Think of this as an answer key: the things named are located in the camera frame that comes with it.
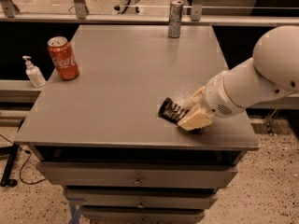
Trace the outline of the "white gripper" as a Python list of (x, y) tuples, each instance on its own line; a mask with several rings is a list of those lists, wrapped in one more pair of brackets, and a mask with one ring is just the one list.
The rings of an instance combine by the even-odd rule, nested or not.
[(183, 108), (191, 110), (198, 105), (201, 106), (191, 110), (178, 122), (178, 126), (186, 131), (204, 128), (212, 123), (212, 117), (228, 119), (242, 113), (245, 108), (236, 105), (228, 96), (224, 87), (224, 76), (227, 71), (222, 71), (211, 78), (206, 86), (197, 90), (184, 104)]

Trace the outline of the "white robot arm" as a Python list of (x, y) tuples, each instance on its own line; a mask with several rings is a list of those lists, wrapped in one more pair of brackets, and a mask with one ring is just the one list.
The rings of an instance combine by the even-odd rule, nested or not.
[(204, 128), (215, 117), (233, 117), (249, 106), (293, 94), (298, 87), (299, 27), (280, 26), (258, 40), (251, 58), (220, 72), (186, 101), (188, 113), (178, 125), (186, 131)]

